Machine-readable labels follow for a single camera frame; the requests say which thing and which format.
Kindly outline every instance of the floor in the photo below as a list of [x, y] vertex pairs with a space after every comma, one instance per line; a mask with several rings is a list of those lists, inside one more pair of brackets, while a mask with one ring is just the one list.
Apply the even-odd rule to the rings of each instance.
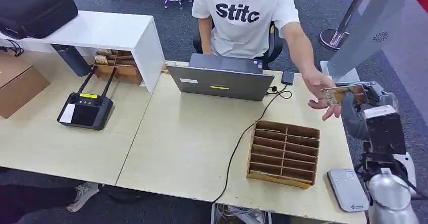
[[[80, 10], [115, 12], [128, 14], [150, 14], [154, 16], [165, 58], [188, 61], [192, 47], [195, 20], [191, 17], [191, 4], [185, 3], [184, 10], [171, 4], [163, 8], [163, 0], [75, 0]], [[326, 28], [335, 27], [351, 0], [295, 0], [300, 11], [302, 27], [310, 38], [315, 51], [315, 62], [329, 59], [333, 52], [321, 47], [317, 36]], [[427, 79], [426, 37], [428, 16], [422, 13], [414, 0], [408, 0], [397, 33], [400, 40], [385, 46], [382, 51], [364, 61], [357, 71], [362, 80], [376, 80], [387, 91], [395, 92], [400, 100], [400, 110], [406, 144], [412, 154], [418, 185], [428, 186], [428, 159], [426, 143], [428, 110], [423, 108], [426, 95], [423, 89]], [[275, 70], [296, 72], [289, 59], [288, 50], [271, 64]], [[362, 151], [361, 142], [348, 136], [348, 145], [354, 162]], [[12, 170], [0, 175], [0, 184], [15, 183], [31, 186], [61, 187], [76, 186], [80, 182], [59, 177]], [[428, 203], [413, 202], [420, 223], [428, 223]], [[84, 224], [84, 223], [208, 223], [208, 203], [175, 197], [155, 195], [135, 205], [117, 205], [106, 196], [97, 195], [78, 213], [70, 214], [61, 208], [39, 211], [25, 216], [19, 224]], [[274, 223], [286, 223], [285, 217], [275, 215]]]

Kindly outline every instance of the beige desk surface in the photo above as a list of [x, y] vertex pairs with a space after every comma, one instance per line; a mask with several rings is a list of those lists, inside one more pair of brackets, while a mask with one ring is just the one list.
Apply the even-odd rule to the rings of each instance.
[[[25, 52], [19, 58], [34, 64], [51, 85], [0, 119], [0, 166], [114, 185], [151, 94], [113, 81], [108, 97], [115, 105], [104, 130], [65, 127], [57, 123], [58, 114], [85, 77], [77, 77], [58, 55]], [[101, 94], [105, 83], [93, 76], [84, 92]]]
[[[280, 86], [280, 72], [273, 85]], [[243, 137], [220, 203], [340, 223], [365, 223], [364, 213], [345, 213], [326, 177], [330, 169], [352, 167], [340, 119], [321, 120], [299, 74], [289, 87], [293, 97], [277, 97], [264, 119], [320, 129], [315, 185], [307, 190], [246, 179], [251, 132]], [[230, 155], [242, 131], [260, 117], [265, 105], [247, 100], [181, 93], [162, 74], [125, 161], [117, 185], [184, 198], [213, 201], [225, 184]]]

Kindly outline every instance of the white t-shirt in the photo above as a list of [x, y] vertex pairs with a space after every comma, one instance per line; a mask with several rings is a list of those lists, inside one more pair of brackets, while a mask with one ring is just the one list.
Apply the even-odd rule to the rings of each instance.
[[299, 22], [294, 0], [194, 0], [192, 15], [212, 16], [212, 53], [250, 59], [269, 48], [271, 21], [280, 31], [289, 22]]

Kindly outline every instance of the robotic arm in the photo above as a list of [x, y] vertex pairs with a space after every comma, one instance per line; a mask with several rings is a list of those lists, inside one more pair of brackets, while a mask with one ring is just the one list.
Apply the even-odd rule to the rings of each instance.
[[352, 85], [357, 84], [363, 85], [368, 102], [355, 103], [354, 92], [345, 92], [342, 118], [348, 133], [364, 141], [364, 152], [355, 172], [363, 178], [369, 192], [370, 223], [419, 224], [411, 200], [426, 196], [416, 188], [398, 101], [393, 93], [385, 92], [374, 81]]

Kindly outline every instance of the black case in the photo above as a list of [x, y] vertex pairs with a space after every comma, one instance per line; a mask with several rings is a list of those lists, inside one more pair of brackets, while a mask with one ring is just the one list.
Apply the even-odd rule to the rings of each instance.
[[0, 0], [0, 32], [14, 39], [45, 38], [77, 14], [73, 0]]

